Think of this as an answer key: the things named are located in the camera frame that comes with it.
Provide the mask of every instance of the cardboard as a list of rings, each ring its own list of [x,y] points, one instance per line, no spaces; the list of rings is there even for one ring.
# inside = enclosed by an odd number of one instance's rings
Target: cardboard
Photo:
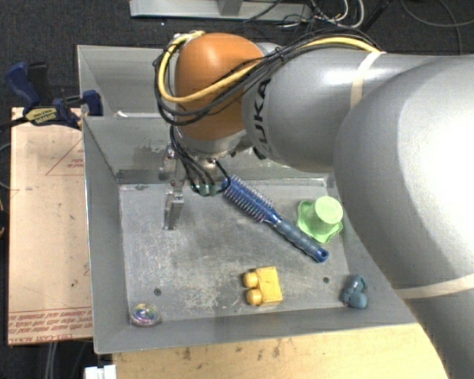
[[[12,128],[9,345],[92,337],[87,243],[81,131]]]

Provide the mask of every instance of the orange object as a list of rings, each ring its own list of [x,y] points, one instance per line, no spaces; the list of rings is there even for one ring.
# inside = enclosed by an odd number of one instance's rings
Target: orange object
[[[187,96],[200,91],[241,63],[262,56],[260,49],[242,36],[222,32],[199,36],[188,42],[179,53],[175,65],[175,94]],[[218,94],[219,92],[214,92],[195,101],[184,103],[182,108],[188,111],[197,110],[213,101]],[[217,113],[239,94],[242,92],[237,92],[221,105],[213,108],[208,117],[181,127],[182,132],[193,139],[209,141],[228,137],[243,130],[240,98],[224,111]]]

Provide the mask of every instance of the gray metal tray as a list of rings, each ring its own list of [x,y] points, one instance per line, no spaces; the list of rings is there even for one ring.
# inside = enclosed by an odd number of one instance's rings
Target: gray metal tray
[[[162,228],[167,183],[160,180],[158,170],[167,125],[155,114],[150,85],[135,83],[150,71],[156,54],[152,51],[158,50],[79,47],[81,90],[95,88],[107,97],[106,116],[86,118],[83,128],[95,351],[106,354],[416,321],[347,219],[342,233],[325,245],[330,255],[322,264],[224,198],[201,198],[188,187],[175,230]],[[135,96],[130,106],[139,104],[130,107],[128,118],[116,117],[125,110],[122,97],[130,90]],[[300,173],[260,161],[251,152],[224,160],[224,166],[262,191],[292,221],[300,200],[337,196],[330,175]],[[278,306],[249,306],[241,275],[266,265],[276,266],[284,301]],[[340,302],[344,285],[356,273],[369,284],[365,310],[345,308]],[[132,325],[129,309],[138,302],[156,305],[162,323]]]

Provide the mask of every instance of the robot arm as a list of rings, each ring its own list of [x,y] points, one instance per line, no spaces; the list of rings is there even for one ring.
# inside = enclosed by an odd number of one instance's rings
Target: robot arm
[[[198,36],[179,54],[176,94],[220,85],[164,117],[198,159],[253,146],[333,171],[355,231],[446,370],[474,377],[474,55],[386,54],[338,38],[285,49]],[[228,80],[238,72],[242,83]]]

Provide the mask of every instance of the blue brush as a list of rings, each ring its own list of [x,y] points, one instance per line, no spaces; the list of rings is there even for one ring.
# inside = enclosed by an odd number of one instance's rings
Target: blue brush
[[[223,181],[221,187],[224,190],[224,197],[236,204],[257,222],[270,223],[276,231],[317,262],[323,262],[329,256],[329,252],[321,248],[315,240],[303,233],[289,220],[282,219],[269,199],[257,190],[249,188],[239,177],[231,175],[229,180],[226,178]]]

